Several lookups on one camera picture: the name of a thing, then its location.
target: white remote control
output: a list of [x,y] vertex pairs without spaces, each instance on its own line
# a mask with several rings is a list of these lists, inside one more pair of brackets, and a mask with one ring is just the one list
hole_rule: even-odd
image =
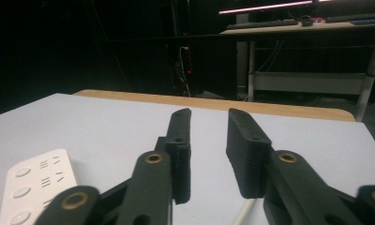
[[0,225],[31,225],[60,192],[77,186],[65,149],[32,157],[11,167]]

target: remote control button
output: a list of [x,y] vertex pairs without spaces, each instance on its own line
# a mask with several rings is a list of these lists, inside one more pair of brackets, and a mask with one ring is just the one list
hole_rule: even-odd
[[14,199],[19,199],[30,192],[30,187],[21,187],[14,192]]
[[32,214],[28,211],[23,211],[12,218],[10,225],[22,225]]
[[22,177],[22,176],[25,176],[27,175],[28,173],[30,173],[32,170],[30,170],[30,168],[23,168],[23,169],[20,169],[16,172],[15,176],[16,177]]

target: table surface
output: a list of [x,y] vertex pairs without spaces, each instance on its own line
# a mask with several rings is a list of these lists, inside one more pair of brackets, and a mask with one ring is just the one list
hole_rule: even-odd
[[[124,96],[114,100],[91,92],[97,97],[56,94],[0,115],[0,209],[8,169],[56,148],[67,149],[79,185],[95,187],[101,193],[114,187],[130,177],[136,158],[153,150],[158,137],[166,134],[170,115],[185,108],[188,99],[195,100],[113,93],[113,98]],[[168,98],[186,101],[172,105]],[[197,100],[229,107],[225,106],[228,101]],[[233,224],[245,200],[225,154],[228,113],[189,108],[191,200],[173,208],[173,224]],[[294,108],[285,111],[295,112]],[[375,142],[364,124],[264,113],[251,116],[275,149],[303,156],[329,186],[354,196],[358,187],[375,184]],[[250,215],[246,224],[267,224],[261,200]]]
[[257,28],[246,28],[246,29],[234,29],[226,30],[221,35],[233,35],[233,34],[260,34],[260,33],[285,33],[285,32],[309,32],[313,30],[322,30],[322,31],[333,31],[333,30],[348,30],[352,31],[354,29],[362,28],[374,28],[374,24],[363,24],[363,25],[354,25],[350,22],[315,22],[311,26],[302,26],[301,23],[297,25],[287,25],[287,26],[269,26],[269,27],[257,27]]
[[75,93],[74,95],[82,97],[122,99],[140,102],[161,103],[187,107],[197,107],[210,110],[229,110],[230,108],[235,108],[246,111],[248,113],[286,115],[294,117],[340,120],[349,122],[354,121],[354,117],[351,113],[339,109],[277,105],[267,103],[219,100],[196,97],[159,96],[101,90],[83,90],[78,93]]

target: white table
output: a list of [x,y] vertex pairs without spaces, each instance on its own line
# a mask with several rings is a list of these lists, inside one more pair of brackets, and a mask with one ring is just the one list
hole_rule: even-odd
[[[66,148],[80,185],[103,192],[128,179],[183,106],[53,95],[0,115],[0,209],[8,168]],[[233,224],[245,200],[226,157],[226,111],[190,108],[191,200],[173,209],[179,224]],[[355,195],[375,184],[375,142],[364,124],[251,114],[275,149],[301,154],[331,187]],[[266,224],[262,203],[248,224]]]

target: white cable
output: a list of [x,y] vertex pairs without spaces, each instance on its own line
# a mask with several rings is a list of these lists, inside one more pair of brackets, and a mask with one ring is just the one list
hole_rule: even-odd
[[269,60],[273,57],[273,55],[276,53],[276,51],[278,50],[278,44],[279,44],[279,41],[276,41],[276,46],[275,48],[273,49],[272,53],[269,55],[269,57],[266,59],[266,61],[261,65],[260,68],[257,69],[257,72],[261,71],[261,69],[266,66],[266,64],[269,62]]
[[278,45],[278,49],[277,49],[277,51],[275,53],[275,56],[273,57],[273,60],[270,63],[269,67],[267,67],[266,72],[269,72],[270,68],[273,66],[273,63],[275,62],[276,58],[278,57],[278,53],[280,52],[281,46],[283,46],[283,44],[284,44],[284,40],[282,40],[281,43]]
[[187,88],[187,95],[190,97],[190,90],[188,89],[188,80],[187,80],[187,77],[185,76],[184,59],[182,58],[182,49],[188,50],[188,47],[183,46],[179,48],[179,58],[181,59],[181,67],[182,67],[182,75],[183,75],[183,78],[180,78],[180,79],[184,82]]
[[248,214],[252,211],[251,209],[254,206],[254,204],[255,199],[246,200],[246,202],[243,205],[243,209],[241,210],[237,219],[234,221],[233,225],[242,225],[246,221]]

